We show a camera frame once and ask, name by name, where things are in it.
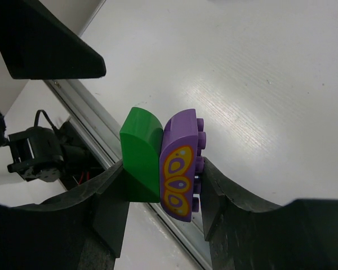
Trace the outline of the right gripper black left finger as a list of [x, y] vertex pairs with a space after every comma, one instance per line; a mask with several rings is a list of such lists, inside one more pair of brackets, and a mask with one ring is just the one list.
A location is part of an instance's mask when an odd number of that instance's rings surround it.
[[129, 203], [123, 164], [41, 204], [0, 205], [0, 269], [113, 269]]

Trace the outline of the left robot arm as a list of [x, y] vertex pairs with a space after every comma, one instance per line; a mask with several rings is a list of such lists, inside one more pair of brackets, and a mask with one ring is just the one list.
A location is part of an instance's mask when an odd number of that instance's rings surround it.
[[[0, 53], [14, 79], [58, 80], [101, 78], [105, 61], [40, 1], [0, 1]], [[10, 173], [23, 180], [57, 180], [68, 160], [84, 160], [85, 152], [60, 142], [59, 130], [34, 124], [6, 135], [0, 113], [0, 147], [8, 146], [13, 162]]]

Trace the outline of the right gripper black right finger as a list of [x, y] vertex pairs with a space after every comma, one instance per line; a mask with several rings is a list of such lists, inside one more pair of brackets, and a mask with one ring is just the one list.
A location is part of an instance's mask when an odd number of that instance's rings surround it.
[[204, 162], [200, 194], [213, 269], [338, 269], [338, 200], [280, 206]]

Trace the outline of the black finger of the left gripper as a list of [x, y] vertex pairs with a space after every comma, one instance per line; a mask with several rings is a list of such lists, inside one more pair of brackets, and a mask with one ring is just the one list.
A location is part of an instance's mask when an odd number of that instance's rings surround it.
[[0, 53], [13, 79], [91, 79], [103, 57], [40, 1], [0, 1]]

